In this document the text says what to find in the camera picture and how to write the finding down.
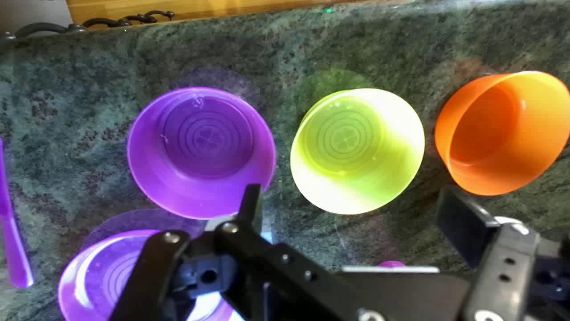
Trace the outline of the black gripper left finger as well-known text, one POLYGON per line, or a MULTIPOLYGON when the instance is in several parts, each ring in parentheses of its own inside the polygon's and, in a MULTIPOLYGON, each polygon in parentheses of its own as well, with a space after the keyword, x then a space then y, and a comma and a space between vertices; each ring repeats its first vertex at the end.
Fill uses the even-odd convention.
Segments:
POLYGON ((258 232, 261 226, 259 212, 261 212, 261 185, 259 184, 247 184, 243 189, 243 194, 242 194, 236 221, 242 226, 247 226, 252 232, 258 232))

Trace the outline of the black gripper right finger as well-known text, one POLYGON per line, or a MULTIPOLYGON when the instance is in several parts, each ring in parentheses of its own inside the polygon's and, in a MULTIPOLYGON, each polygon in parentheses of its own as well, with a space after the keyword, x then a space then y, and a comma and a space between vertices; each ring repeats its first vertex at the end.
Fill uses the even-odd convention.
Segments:
POLYGON ((438 194, 436 226, 466 266, 475 267, 500 223, 463 189, 445 185, 438 194))

